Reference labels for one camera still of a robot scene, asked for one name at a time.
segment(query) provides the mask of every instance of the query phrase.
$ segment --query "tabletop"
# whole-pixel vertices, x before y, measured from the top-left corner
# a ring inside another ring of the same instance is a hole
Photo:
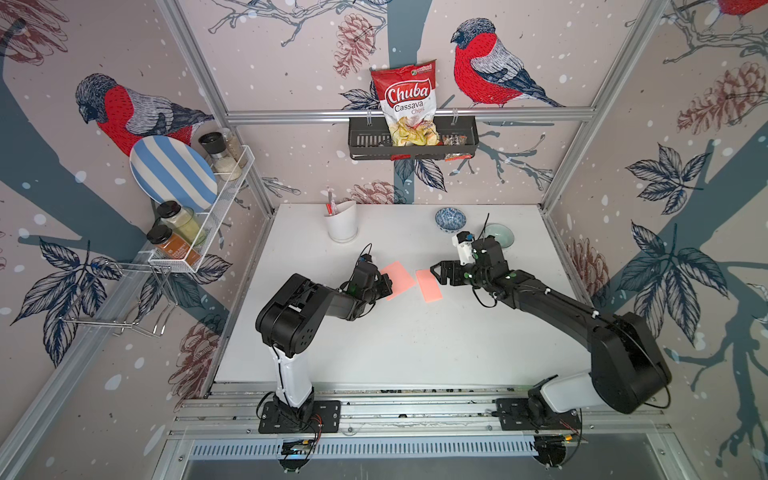
[[[457,260],[452,235],[434,221],[440,206],[358,205],[359,234],[334,243],[326,232],[323,204],[281,205],[267,238],[216,382],[275,383],[268,347],[256,331],[256,317],[283,283],[299,273],[336,288],[349,279],[360,250],[372,243],[382,269],[399,261],[415,279],[417,270],[440,260]],[[515,235],[504,250],[510,270],[535,275],[553,290],[573,290],[534,205],[458,206],[464,230],[479,233],[501,223]],[[571,337],[530,313],[499,303],[478,305],[469,286],[441,285],[442,300],[426,303],[419,285],[354,322],[327,316],[302,353],[320,389],[481,388],[533,385],[590,367],[590,356]],[[492,300],[478,291],[487,304]]]

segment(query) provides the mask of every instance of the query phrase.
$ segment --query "chip bag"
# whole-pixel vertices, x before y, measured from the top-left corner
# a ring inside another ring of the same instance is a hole
[[[437,110],[435,61],[392,70],[371,71],[392,135],[392,145],[437,145],[432,118]]]

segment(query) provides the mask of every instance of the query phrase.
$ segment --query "striped plate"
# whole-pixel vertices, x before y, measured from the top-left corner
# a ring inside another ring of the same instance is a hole
[[[196,151],[175,138],[154,135],[136,142],[131,172],[139,187],[159,204],[175,200],[202,212],[216,200],[213,171]]]

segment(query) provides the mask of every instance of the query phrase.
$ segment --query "small bowl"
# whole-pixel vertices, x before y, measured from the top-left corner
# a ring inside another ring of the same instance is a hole
[[[435,214],[435,223],[446,233],[456,233],[467,224],[467,217],[458,208],[441,208]]]
[[[510,247],[515,242],[515,235],[512,233],[512,230],[509,230],[507,227],[499,223],[491,223],[490,225],[486,225],[485,233],[483,235],[486,237],[488,235],[493,235],[493,237],[496,239],[498,244],[502,246],[502,248]]]

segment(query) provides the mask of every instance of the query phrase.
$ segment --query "black lid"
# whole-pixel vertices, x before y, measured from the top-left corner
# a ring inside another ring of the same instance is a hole
[[[209,134],[205,134],[198,138],[197,141],[209,154],[220,154],[227,149],[227,142],[224,140],[224,136],[217,131],[212,131]]]
[[[181,212],[181,205],[173,200],[157,205],[157,214],[160,215],[160,218],[171,218],[179,212]]]
[[[159,245],[165,240],[168,240],[172,234],[173,231],[168,225],[158,223],[147,232],[147,240],[153,245]]]

